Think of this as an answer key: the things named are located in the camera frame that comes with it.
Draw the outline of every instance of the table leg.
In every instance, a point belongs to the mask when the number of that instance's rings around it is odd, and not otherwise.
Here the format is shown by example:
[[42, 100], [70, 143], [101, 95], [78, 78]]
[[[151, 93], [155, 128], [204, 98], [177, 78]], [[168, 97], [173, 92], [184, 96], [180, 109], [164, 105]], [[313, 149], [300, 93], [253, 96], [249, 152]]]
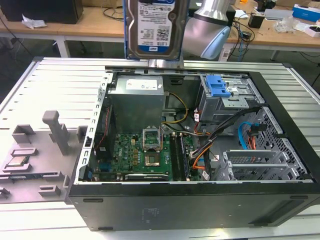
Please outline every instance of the table leg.
[[219, 62], [227, 62], [229, 55], [231, 53], [231, 49], [229, 46], [223, 46], [220, 56], [219, 56]]
[[70, 58], [70, 52], [67, 41], [64, 38], [58, 38], [56, 40], [56, 44], [58, 45], [61, 57]]
[[6, 46], [7, 49], [13, 49], [11, 39], [9, 37], [0, 37], [0, 42]]
[[270, 57], [271, 61], [276, 60], [276, 58], [278, 57], [278, 54], [280, 53], [280, 51], [273, 51], [272, 56]]

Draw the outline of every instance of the yellow wire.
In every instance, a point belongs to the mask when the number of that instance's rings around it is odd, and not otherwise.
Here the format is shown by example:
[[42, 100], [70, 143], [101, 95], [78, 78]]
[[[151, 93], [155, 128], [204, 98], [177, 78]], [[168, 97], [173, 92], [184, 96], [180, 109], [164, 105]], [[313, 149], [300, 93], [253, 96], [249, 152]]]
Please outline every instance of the yellow wire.
[[183, 106], [185, 108], [185, 114], [184, 114], [183, 118], [180, 119], [180, 120], [177, 120], [177, 121], [163, 121], [162, 123], [163, 124], [177, 124], [177, 123], [180, 123], [180, 122], [184, 121], [187, 118], [187, 116], [188, 116], [188, 108], [187, 108], [187, 105], [185, 104], [185, 102], [182, 101], [182, 99], [180, 97], [178, 97], [175, 93], [169, 92], [169, 94], [171, 94], [171, 95], [175, 96], [177, 99], [179, 99], [179, 101], [183, 104]]

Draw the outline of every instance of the blue box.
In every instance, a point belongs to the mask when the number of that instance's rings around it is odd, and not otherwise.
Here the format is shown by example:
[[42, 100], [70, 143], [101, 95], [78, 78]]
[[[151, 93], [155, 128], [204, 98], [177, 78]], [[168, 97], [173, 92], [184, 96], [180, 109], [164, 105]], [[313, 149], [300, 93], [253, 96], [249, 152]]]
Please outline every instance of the blue box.
[[300, 7], [299, 4], [295, 4], [293, 7], [293, 17], [316, 22], [320, 19], [320, 9], [314, 7]]

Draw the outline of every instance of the wooden table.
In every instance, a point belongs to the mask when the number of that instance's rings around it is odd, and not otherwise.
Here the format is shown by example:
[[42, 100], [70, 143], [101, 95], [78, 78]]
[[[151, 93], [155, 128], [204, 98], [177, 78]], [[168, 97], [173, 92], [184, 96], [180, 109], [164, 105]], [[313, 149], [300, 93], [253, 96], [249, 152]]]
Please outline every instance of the wooden table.
[[[236, 8], [244, 10], [246, 13], [251, 13], [254, 7], [258, 4], [254, 0], [248, 0], [247, 3], [241, 3], [239, 1], [234, 5]], [[274, 9], [278, 10], [292, 10], [290, 7], [276, 6]], [[248, 26], [249, 18], [247, 19], [236, 19], [240, 23]], [[306, 21], [303, 19], [298, 19], [300, 22], [306, 24], [315, 24], [314, 22]], [[262, 50], [274, 50], [271, 59], [274, 60], [278, 51], [297, 51], [297, 52], [320, 52], [320, 40], [316, 37], [311, 37], [302, 31], [296, 30], [295, 33], [282, 32], [277, 33], [274, 29], [274, 24], [276, 21], [264, 20], [261, 28], [251, 28], [255, 33], [255, 39], [248, 46], [249, 49], [262, 49]], [[250, 32], [245, 27], [241, 27], [241, 30]], [[238, 41], [238, 32], [232, 27], [230, 36], [227, 43], [223, 47], [221, 52], [220, 60], [226, 61], [228, 58], [230, 50], [235, 46]]]
[[[257, 3], [254, 0], [248, 0], [247, 3], [237, 1], [235, 4], [236, 8], [242, 9], [247, 13], [251, 13], [256, 6]], [[275, 9], [289, 10], [288, 7], [278, 6]], [[77, 24], [47, 23], [47, 27], [36, 28], [34, 30], [22, 25], [21, 22], [7, 21], [2, 14], [0, 14], [0, 17], [17, 38], [55, 40], [61, 57], [64, 58], [70, 57], [67, 41], [124, 42], [124, 23], [104, 16], [100, 7], [85, 7], [83, 15]], [[246, 26], [248, 25], [248, 19], [241, 19], [240, 22]], [[312, 38], [300, 31], [296, 31], [295, 33], [277, 33], [273, 28], [274, 23], [275, 21], [264, 20], [260, 29], [253, 28], [255, 39], [250, 43], [248, 48], [275, 51], [320, 52], [320, 40], [318, 38]], [[0, 37], [12, 38], [12, 35], [1, 22]], [[220, 61], [227, 60], [228, 57], [226, 56], [228, 56], [237, 41], [238, 33], [232, 28], [221, 53]]]
[[[7, 21], [1, 12], [0, 17], [17, 38], [55, 40], [63, 58], [70, 57], [67, 41], [124, 42], [124, 23], [104, 16], [100, 7], [84, 7], [77, 24], [49, 22], [47, 27], [35, 29], [21, 22]], [[115, 14], [114, 17], [122, 17], [122, 14]], [[13, 37], [1, 22], [0, 37]]]

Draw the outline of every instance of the ram slot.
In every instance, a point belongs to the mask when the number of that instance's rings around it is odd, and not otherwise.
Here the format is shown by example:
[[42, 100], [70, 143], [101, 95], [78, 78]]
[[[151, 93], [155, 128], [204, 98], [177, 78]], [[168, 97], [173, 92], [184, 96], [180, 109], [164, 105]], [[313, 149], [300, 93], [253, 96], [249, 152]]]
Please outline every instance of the ram slot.
[[173, 181], [180, 181], [180, 172], [177, 156], [177, 146], [176, 138], [170, 135], [170, 156], [171, 156], [171, 166], [172, 166], [172, 178]]
[[176, 148], [177, 148], [177, 155], [179, 159], [179, 169], [182, 176], [182, 181], [185, 181], [189, 178], [189, 168], [188, 168], [188, 161], [186, 155], [186, 149], [184, 144], [183, 136], [178, 136], [176, 138]]

